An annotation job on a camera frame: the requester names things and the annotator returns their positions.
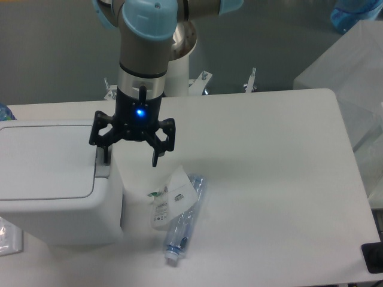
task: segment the gray floor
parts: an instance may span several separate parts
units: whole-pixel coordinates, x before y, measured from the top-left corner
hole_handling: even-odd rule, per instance
[[[241,11],[195,21],[191,77],[214,74],[212,93],[242,91],[257,67],[260,91],[288,90],[338,35],[335,0],[245,0]],[[117,82],[119,34],[103,29],[91,1],[0,2],[0,102],[101,100]]]

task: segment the white paper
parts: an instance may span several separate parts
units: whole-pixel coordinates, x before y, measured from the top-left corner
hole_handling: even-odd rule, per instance
[[[151,211],[151,226],[157,230],[167,230],[170,221],[190,209],[198,200],[189,177],[182,166],[156,191]]]

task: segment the blue led light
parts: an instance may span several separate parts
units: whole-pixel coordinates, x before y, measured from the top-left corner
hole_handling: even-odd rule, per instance
[[[143,117],[145,116],[145,111],[142,110],[142,109],[138,109],[138,110],[136,111],[136,114],[137,114],[137,116],[139,116],[140,118],[143,118]]]

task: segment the robotic arm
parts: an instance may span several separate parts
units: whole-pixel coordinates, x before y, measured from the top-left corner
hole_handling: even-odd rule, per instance
[[[115,114],[96,111],[89,144],[104,149],[120,139],[146,141],[153,147],[152,165],[174,150],[175,121],[159,121],[166,71],[177,22],[237,10],[243,0],[93,0],[106,25],[121,32],[120,70]],[[110,131],[100,130],[112,125]],[[167,135],[161,141],[156,132]]]

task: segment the white box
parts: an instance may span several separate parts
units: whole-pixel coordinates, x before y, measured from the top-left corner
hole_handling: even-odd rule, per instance
[[[122,238],[122,181],[88,144],[91,128],[89,121],[1,122],[0,216],[52,245]]]

